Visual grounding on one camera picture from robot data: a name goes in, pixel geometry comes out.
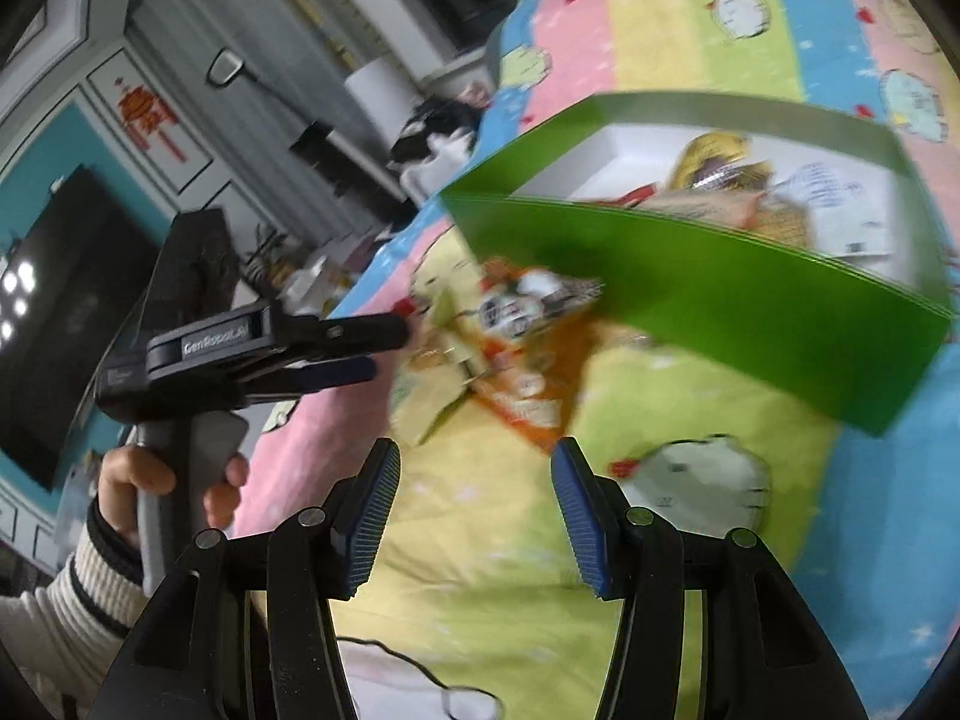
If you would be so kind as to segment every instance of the striped cuff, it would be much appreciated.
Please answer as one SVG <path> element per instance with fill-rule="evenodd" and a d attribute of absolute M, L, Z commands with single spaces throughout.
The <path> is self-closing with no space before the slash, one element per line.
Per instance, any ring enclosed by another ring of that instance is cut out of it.
<path fill-rule="evenodd" d="M 107 630 L 126 637 L 147 604 L 143 567 L 136 550 L 104 522 L 96 499 L 69 571 L 83 608 Z"/>

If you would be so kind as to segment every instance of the bed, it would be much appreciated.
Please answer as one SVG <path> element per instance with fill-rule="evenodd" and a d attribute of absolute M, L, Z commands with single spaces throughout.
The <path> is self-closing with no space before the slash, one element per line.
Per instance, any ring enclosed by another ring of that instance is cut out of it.
<path fill-rule="evenodd" d="M 869 117 L 894 127 L 917 164 L 942 220 L 944 268 L 960 288 L 952 248 L 960 234 L 960 82 L 910 4 L 737 0 L 728 12 L 727 1 L 520 0 L 500 33 L 500 87 L 474 160 L 608 90 L 719 90 Z M 338 312 L 387 310 L 419 279 L 468 261 L 431 200 Z M 389 429 L 397 358 L 379 362 L 370 384 L 275 410 L 236 535 L 269 530 L 323 500 L 362 463 Z M 623 415 L 630 428 L 617 427 Z M 683 349 L 613 334 L 587 364 L 569 432 L 600 473 L 667 442 L 735 437 L 770 469 L 760 534 L 870 717 L 899 716 L 930 677 L 960 618 L 956 333 L 879 439 Z M 419 664 L 448 716 L 592 716 L 619 610 L 579 583 L 546 456 L 472 401 L 424 445 L 402 450 L 403 479 L 373 577 L 356 599 L 336 605 L 338 635 Z M 696 709 L 698 605 L 689 594 L 680 717 Z M 390 679 L 389 669 L 367 667 L 371 680 Z"/>

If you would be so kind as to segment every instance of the black tv screen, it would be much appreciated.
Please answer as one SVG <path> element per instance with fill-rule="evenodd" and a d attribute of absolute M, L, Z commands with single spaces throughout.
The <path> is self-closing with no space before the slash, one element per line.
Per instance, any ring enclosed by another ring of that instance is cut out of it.
<path fill-rule="evenodd" d="M 0 278 L 0 450 L 42 487 L 54 484 L 100 360 L 134 319 L 157 255 L 83 167 L 11 252 Z"/>

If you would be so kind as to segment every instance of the sleeve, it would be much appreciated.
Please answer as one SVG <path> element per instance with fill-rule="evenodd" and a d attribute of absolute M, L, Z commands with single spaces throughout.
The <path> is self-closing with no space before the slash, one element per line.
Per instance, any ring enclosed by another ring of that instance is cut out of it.
<path fill-rule="evenodd" d="M 90 505 L 77 552 L 46 589 L 0 598 L 0 637 L 21 670 L 89 707 L 147 603 L 136 550 Z"/>

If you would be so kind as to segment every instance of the gray curtain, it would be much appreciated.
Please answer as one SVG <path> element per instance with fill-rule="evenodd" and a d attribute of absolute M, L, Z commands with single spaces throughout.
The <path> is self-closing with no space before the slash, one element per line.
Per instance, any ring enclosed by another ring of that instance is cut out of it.
<path fill-rule="evenodd" d="M 335 197 L 328 182 L 287 151 L 303 122 L 248 79 L 222 90 L 205 83 L 213 57 L 229 46 L 299 109 L 385 158 L 344 88 L 349 70 L 325 34 L 286 0 L 131 0 L 127 37 L 288 232 L 323 245 L 378 228 L 366 209 Z"/>

